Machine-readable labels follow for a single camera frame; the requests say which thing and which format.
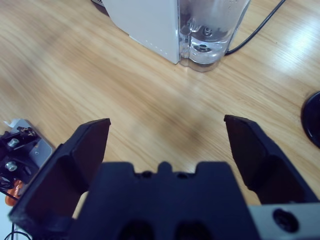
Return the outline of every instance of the wire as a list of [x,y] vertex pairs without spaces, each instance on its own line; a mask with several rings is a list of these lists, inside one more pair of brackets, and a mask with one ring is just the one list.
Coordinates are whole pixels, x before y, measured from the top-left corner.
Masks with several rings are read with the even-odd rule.
[[21,235],[25,236],[28,240],[32,240],[32,239],[29,237],[28,234],[26,234],[26,233],[24,233],[24,232],[22,232],[22,231],[12,231],[12,232],[10,232],[10,233],[4,238],[4,240],[7,240],[7,239],[8,239],[11,235],[13,235],[13,234],[21,234]]
[[12,234],[15,231],[15,223],[12,223],[12,227],[11,227],[11,240],[14,240],[14,235]]
[[13,189],[15,187],[15,179],[9,174],[0,173],[0,189]]
[[15,196],[12,196],[11,194],[7,193],[6,191],[2,190],[1,188],[0,188],[0,192],[3,193],[4,195],[7,195],[9,198],[16,200],[16,201],[19,200],[18,198],[16,198]]
[[11,236],[11,240],[14,240],[14,234],[21,234],[25,236],[28,240],[31,240],[28,234],[22,232],[22,231],[15,231],[15,224],[12,223],[11,232],[4,238],[4,240],[7,240]]
[[246,39],[244,40],[239,46],[235,47],[232,50],[229,50],[225,53],[225,55],[230,55],[241,49],[244,45],[246,45],[263,27],[266,23],[270,20],[270,18],[276,13],[276,11],[284,4],[286,0],[281,0],[279,4],[272,10],[272,12],[263,20],[263,22],[257,27],[256,30]]

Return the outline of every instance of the black screw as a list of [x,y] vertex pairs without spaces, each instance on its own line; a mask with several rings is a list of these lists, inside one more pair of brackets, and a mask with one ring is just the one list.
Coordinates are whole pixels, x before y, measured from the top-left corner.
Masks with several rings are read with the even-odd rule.
[[273,219],[282,230],[288,233],[295,233],[299,229],[299,222],[291,212],[276,209],[273,212]]

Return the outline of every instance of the wood grain surface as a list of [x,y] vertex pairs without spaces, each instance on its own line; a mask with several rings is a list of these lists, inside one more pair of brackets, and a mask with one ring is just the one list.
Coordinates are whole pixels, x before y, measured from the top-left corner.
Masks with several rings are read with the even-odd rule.
[[[232,46],[278,4],[252,0]],[[254,120],[320,197],[320,150],[300,111],[320,91],[320,1],[287,0],[262,31],[206,73],[174,65],[118,29],[90,0],[0,0],[0,120],[28,119],[53,145],[110,118],[105,161],[138,172],[233,161],[225,114]],[[8,128],[0,123],[0,132]]]

